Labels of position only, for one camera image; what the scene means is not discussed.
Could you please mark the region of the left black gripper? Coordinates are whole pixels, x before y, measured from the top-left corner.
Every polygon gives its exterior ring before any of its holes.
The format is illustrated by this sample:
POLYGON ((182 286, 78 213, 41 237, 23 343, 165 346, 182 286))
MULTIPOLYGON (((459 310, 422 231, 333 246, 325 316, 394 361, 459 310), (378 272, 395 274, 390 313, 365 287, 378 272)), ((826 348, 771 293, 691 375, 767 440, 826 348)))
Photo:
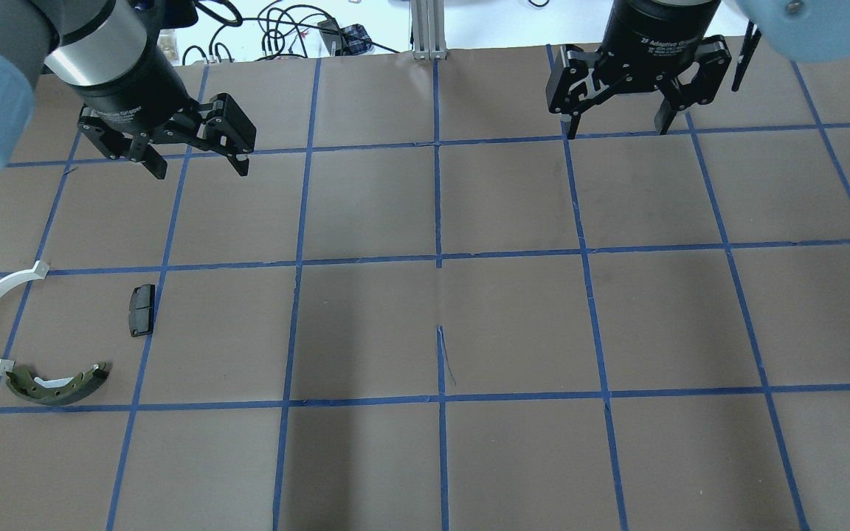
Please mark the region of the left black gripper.
POLYGON ((202 151, 225 157, 240 177, 249 175, 257 128, 246 112, 227 93, 216 94, 199 111, 155 41, 142 44, 139 56, 100 55, 99 60, 122 61, 112 74, 97 64, 74 75, 71 87, 84 104, 78 130, 106 159, 142 165, 165 179, 167 162, 156 145, 192 144, 200 129, 202 151))

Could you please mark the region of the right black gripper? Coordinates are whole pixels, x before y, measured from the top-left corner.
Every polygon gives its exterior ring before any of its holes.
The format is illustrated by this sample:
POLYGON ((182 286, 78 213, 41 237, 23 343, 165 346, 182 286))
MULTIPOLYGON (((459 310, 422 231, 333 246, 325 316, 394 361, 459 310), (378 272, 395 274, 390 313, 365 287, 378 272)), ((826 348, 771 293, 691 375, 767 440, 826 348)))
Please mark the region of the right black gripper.
POLYGON ((679 112, 715 100, 731 60, 725 37, 705 37, 719 6, 719 1, 615 1, 599 49, 556 45, 546 102, 564 124, 566 138, 576 137, 581 106, 599 88, 620 84, 622 94, 660 91, 654 117, 659 135, 670 131, 679 112), (691 65, 697 66, 694 77, 681 82, 691 65))

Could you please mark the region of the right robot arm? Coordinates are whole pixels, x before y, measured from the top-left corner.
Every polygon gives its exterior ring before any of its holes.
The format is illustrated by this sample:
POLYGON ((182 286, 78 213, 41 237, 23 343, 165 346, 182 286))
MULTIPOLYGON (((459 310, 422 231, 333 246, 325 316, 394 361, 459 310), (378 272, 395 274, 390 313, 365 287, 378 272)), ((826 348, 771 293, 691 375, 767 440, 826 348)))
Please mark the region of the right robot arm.
POLYGON ((824 63, 850 55, 850 1, 739 1, 747 18, 739 56, 725 37, 709 35, 719 1, 615 1, 594 52, 556 48, 545 89, 547 110, 574 139, 581 115, 620 94, 661 94, 655 131, 670 131, 692 105, 711 104, 728 68, 738 91, 759 41, 797 63, 824 63))

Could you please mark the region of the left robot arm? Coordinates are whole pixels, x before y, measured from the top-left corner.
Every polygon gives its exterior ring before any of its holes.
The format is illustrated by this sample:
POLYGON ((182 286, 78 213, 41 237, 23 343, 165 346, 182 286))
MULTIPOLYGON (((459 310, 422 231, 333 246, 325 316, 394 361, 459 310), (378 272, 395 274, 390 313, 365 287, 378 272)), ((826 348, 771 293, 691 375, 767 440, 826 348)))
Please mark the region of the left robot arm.
POLYGON ((189 95, 159 48, 163 30, 191 27, 200 1, 0 1, 0 170, 33 115, 45 71, 81 100, 78 130, 108 160, 128 160, 157 179, 159 145, 186 145, 249 172, 257 130, 233 98, 189 95))

